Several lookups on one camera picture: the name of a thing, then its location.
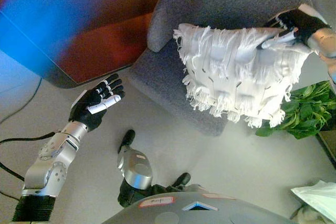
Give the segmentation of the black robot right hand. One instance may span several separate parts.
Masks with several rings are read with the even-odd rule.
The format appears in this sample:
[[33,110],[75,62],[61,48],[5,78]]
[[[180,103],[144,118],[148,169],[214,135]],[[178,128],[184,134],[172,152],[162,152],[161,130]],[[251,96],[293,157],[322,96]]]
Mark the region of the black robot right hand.
[[297,8],[282,11],[265,23],[265,27],[282,28],[283,31],[259,44],[258,49],[298,41],[308,46],[308,40],[333,34],[332,28],[313,7],[301,4]]

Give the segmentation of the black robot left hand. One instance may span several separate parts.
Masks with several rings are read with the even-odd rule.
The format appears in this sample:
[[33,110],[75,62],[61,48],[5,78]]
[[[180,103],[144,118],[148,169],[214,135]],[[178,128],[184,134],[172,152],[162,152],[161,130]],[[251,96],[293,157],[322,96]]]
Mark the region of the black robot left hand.
[[77,121],[93,131],[102,122],[107,109],[124,98],[122,80],[114,73],[100,81],[94,88],[84,90],[71,106],[68,121]]

